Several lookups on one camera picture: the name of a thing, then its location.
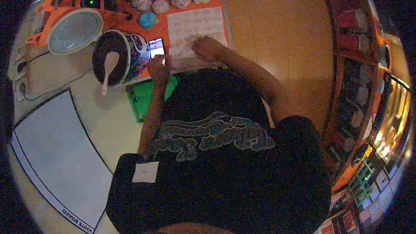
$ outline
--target smartphone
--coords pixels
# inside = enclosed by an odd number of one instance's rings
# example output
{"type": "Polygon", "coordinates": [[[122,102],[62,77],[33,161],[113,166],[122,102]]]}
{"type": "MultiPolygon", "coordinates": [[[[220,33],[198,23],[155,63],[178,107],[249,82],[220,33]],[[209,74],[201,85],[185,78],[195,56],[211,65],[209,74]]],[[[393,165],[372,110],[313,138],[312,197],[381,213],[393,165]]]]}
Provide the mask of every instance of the smartphone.
{"type": "Polygon", "coordinates": [[[161,55],[165,54],[165,48],[163,45],[162,38],[149,41],[149,47],[150,47],[150,56],[152,58],[154,58],[156,54],[161,54],[161,55]]]}

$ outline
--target poster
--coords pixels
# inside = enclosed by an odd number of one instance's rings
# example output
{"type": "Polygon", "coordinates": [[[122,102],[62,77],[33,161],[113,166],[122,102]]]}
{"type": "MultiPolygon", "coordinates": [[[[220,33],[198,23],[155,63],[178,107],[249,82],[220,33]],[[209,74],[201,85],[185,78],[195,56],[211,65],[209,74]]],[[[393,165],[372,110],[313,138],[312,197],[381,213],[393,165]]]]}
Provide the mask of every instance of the poster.
{"type": "Polygon", "coordinates": [[[322,234],[335,234],[334,225],[328,225],[322,229],[322,234]]]}
{"type": "Polygon", "coordinates": [[[221,7],[169,14],[168,31],[174,72],[223,66],[222,63],[199,60],[191,49],[192,42],[199,36],[209,36],[228,47],[221,7]]]}
{"type": "Polygon", "coordinates": [[[373,223],[383,215],[383,209],[378,199],[369,207],[369,211],[373,223]]]}

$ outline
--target white paper tag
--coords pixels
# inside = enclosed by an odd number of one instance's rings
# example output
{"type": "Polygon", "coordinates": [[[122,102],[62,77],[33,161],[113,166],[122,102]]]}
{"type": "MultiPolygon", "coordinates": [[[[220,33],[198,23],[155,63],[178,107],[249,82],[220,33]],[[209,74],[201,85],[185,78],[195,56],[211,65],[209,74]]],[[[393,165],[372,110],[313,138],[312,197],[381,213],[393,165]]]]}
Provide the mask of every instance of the white paper tag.
{"type": "Polygon", "coordinates": [[[152,182],[156,181],[157,168],[159,162],[149,162],[136,164],[136,171],[133,175],[133,182],[152,182]]]}

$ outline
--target electrical socket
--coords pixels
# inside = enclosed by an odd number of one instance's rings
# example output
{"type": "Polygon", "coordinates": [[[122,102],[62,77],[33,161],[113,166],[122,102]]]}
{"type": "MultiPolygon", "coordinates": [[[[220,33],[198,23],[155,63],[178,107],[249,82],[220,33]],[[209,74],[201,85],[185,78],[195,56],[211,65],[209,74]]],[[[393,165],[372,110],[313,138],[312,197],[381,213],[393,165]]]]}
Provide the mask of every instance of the electrical socket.
{"type": "Polygon", "coordinates": [[[17,80],[19,80],[20,78],[22,78],[23,76],[25,76],[26,75],[26,73],[27,73],[27,71],[28,71],[28,66],[26,65],[26,66],[24,66],[23,67],[23,69],[19,72],[18,71],[18,67],[19,67],[19,65],[21,64],[21,63],[24,63],[24,62],[26,62],[26,60],[23,58],[23,59],[21,59],[21,60],[19,60],[19,61],[17,61],[17,62],[15,62],[15,65],[14,65],[14,78],[13,78],[13,80],[15,80],[15,81],[17,81],[17,80]]]}
{"type": "Polygon", "coordinates": [[[18,99],[18,101],[23,101],[24,100],[24,96],[27,94],[28,89],[29,89],[29,83],[28,83],[28,78],[26,76],[23,76],[22,78],[20,78],[17,81],[14,81],[14,91],[15,91],[15,96],[18,99]],[[23,92],[20,91],[21,89],[21,85],[24,85],[24,90],[23,92]]]}

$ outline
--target paper sheet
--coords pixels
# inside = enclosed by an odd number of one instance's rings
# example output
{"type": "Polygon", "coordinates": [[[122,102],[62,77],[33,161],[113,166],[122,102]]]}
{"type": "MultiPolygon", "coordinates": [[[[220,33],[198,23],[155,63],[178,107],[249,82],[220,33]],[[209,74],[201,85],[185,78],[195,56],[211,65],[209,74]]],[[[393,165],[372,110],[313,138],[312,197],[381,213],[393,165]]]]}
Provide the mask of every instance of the paper sheet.
{"type": "Polygon", "coordinates": [[[212,37],[228,47],[221,7],[203,8],[168,15],[169,55],[172,70],[185,71],[223,66],[222,63],[205,63],[191,50],[199,36],[212,37]]]}
{"type": "Polygon", "coordinates": [[[133,182],[155,182],[159,162],[136,164],[133,182]]]}

